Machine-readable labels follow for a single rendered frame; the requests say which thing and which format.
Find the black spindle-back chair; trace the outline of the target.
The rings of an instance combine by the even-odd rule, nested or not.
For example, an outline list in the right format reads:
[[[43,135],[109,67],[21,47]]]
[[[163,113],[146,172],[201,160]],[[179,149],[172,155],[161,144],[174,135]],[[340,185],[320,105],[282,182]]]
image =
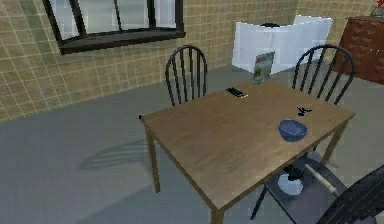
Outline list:
[[[344,48],[323,44],[310,48],[298,60],[293,89],[337,105],[355,77],[355,62]]]
[[[340,195],[332,195],[305,164],[327,179]],[[384,165],[346,187],[325,165],[301,157],[263,184],[251,220],[266,193],[294,224],[378,224],[376,216],[384,211]]]
[[[193,45],[177,48],[168,58],[165,80],[171,105],[182,104],[207,93],[208,64],[201,49]]]

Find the black remote control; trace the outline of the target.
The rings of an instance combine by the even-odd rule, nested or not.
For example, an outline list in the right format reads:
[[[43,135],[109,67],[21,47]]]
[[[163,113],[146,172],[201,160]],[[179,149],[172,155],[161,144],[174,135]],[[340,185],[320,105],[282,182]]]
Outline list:
[[[237,98],[245,98],[248,96],[247,94],[235,89],[234,87],[227,88],[226,91]]]

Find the brown wooden table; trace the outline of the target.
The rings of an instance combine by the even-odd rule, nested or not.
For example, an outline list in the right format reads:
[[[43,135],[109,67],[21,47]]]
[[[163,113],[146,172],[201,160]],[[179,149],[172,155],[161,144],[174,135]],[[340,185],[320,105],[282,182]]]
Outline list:
[[[350,110],[269,80],[239,85],[237,98],[222,90],[140,118],[150,153],[153,184],[160,190],[155,146],[160,145],[211,209],[210,224],[272,175],[331,137],[326,164],[348,122]],[[312,112],[298,116],[297,107]],[[308,128],[298,142],[278,131],[284,119]]]

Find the green picture book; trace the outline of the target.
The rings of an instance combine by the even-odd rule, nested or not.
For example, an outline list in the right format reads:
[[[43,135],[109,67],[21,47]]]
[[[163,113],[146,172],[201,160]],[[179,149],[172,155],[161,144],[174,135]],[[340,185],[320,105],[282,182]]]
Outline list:
[[[271,75],[275,52],[260,54],[256,57],[252,85],[256,86],[267,81]]]

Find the blue bowl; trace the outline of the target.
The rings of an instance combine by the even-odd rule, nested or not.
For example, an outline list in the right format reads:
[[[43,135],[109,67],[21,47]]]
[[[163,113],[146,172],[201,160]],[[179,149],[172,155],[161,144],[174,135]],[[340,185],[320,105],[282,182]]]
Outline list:
[[[297,120],[284,119],[279,123],[278,131],[283,140],[287,142],[298,142],[307,135],[308,128]]]

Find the black framed window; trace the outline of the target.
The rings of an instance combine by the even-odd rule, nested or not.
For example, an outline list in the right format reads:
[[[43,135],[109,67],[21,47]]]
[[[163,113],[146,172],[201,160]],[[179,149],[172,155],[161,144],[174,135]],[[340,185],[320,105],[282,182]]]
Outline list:
[[[42,0],[62,55],[185,36],[183,0]]]

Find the red-brown wooden cabinet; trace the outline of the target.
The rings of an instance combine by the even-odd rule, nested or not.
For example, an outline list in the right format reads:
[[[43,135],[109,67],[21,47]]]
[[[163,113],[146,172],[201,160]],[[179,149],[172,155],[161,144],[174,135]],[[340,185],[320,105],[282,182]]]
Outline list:
[[[384,85],[383,17],[349,17],[339,46],[352,55],[356,78]]]

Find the red flower in vase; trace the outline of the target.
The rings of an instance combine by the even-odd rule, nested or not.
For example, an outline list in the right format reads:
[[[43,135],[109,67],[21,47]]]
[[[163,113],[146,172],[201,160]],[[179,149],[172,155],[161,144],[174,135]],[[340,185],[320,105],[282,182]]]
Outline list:
[[[370,13],[373,17],[384,17],[384,0],[377,0],[377,6]]]

